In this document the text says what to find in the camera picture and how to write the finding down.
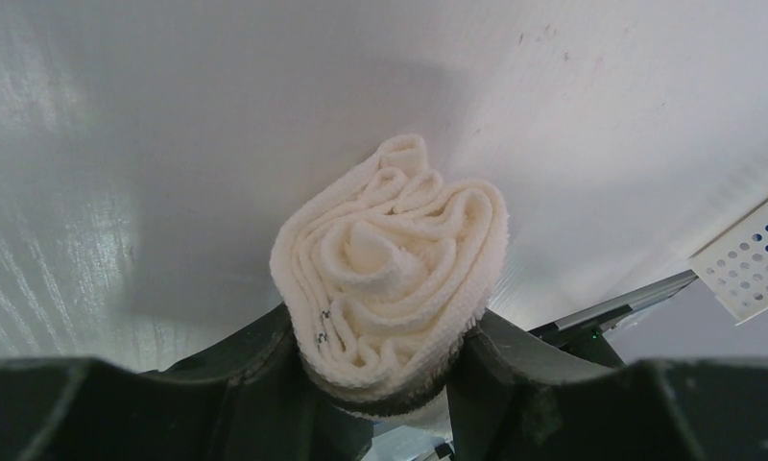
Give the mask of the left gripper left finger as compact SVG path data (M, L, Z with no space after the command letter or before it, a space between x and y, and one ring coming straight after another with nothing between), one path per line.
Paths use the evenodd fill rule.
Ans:
M148 437L145 460L361 460L370 422L333 405L304 370L293 325L279 305L215 345L149 377L211 385L219 396L189 435Z

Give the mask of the cream towel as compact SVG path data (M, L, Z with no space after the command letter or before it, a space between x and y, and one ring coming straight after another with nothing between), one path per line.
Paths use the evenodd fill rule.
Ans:
M283 224L272 278L336 406L450 434L445 376L500 277L508 217L494 185L447 182L402 134Z

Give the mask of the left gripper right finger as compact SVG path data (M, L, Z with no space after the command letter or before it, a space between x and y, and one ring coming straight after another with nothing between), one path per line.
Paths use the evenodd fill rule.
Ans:
M447 380L456 458L625 459L626 434L608 407L558 401L565 385L608 372L486 313Z

